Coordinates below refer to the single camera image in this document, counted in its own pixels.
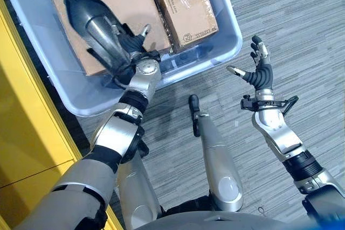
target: cardboard box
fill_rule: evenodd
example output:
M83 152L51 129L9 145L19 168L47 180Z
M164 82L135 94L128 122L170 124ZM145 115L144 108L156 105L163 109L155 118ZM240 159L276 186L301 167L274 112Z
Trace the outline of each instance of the cardboard box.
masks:
M168 52L170 42L163 26L161 16L154 0L102 0L114 12L121 23L127 23L134 34L139 34L146 24L152 26L144 42L147 51L158 50ZM59 19L65 29L67 38L86 75L95 75L105 72L105 68L95 57L86 50L89 46L71 27L64 0L53 0L58 11Z
M218 31L210 0L156 0L171 34L175 52Z

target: robotic hand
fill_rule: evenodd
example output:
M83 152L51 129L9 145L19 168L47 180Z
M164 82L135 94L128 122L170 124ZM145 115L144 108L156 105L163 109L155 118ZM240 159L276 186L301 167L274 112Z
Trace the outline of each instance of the robotic hand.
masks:
M301 139L285 123L284 116L297 102L276 101L272 90L273 72L267 48L258 37L252 38L251 52L256 71L250 73L234 66L227 70L254 86L255 98L244 95L241 109L253 111L252 123L264 136L274 152L294 179L302 194L306 194L303 206L308 215L318 222L343 219L345 216L345 193L333 176L323 168L303 145Z
M91 152L73 164L15 229L102 229L120 163L131 160L144 130L143 113L161 79L159 54L147 52L149 31L135 36L101 0L65 0L72 27L126 91L94 136Z

